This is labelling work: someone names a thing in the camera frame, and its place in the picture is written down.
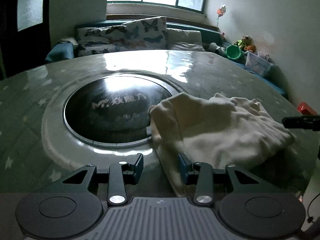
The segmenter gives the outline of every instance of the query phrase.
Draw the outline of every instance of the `sofa armrest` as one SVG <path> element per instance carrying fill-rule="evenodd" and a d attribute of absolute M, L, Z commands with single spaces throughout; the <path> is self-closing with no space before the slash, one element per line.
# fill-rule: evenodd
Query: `sofa armrest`
<path fill-rule="evenodd" d="M 45 63 L 52 63 L 74 58 L 73 45 L 70 42 L 58 43 L 45 58 Z"/>

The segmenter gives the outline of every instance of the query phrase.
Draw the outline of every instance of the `black glass cooktop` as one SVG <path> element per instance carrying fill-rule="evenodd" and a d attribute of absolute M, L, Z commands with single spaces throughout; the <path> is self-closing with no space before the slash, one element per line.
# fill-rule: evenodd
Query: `black glass cooktop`
<path fill-rule="evenodd" d="M 144 76 L 108 76 L 77 90 L 65 106 L 65 122 L 74 132 L 100 143 L 148 138 L 151 105 L 171 97 Z"/>

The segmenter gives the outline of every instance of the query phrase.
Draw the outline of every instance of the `cable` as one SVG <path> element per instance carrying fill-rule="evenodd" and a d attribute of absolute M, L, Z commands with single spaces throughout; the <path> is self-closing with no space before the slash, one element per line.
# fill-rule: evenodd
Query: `cable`
<path fill-rule="evenodd" d="M 311 202 L 310 202 L 309 205 L 308 205 L 308 208 L 307 208 L 307 216 L 308 216 L 307 222 L 308 222 L 309 224 L 310 224 L 310 223 L 313 223 L 313 217 L 310 216 L 310 214 L 309 214 L 309 208 L 310 208 L 312 202 L 313 202 L 317 197 L 319 197 L 319 196 L 320 196 L 320 193 L 319 193 L 318 195 L 316 195 L 316 196 L 311 200 Z"/>

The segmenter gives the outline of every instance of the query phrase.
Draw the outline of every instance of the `dark door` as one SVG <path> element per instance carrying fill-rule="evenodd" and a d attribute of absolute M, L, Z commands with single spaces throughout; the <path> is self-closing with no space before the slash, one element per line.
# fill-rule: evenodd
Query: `dark door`
<path fill-rule="evenodd" d="M 0 47 L 6 76 L 44 64 L 51 49 L 49 0 L 0 0 L 0 3 Z"/>

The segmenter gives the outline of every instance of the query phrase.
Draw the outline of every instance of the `green bowl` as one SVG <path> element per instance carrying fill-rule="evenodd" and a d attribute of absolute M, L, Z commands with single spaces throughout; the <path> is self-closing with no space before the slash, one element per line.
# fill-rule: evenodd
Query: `green bowl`
<path fill-rule="evenodd" d="M 242 56 L 241 49 L 236 45 L 230 45 L 226 48 L 227 57 L 231 60 L 237 60 Z"/>

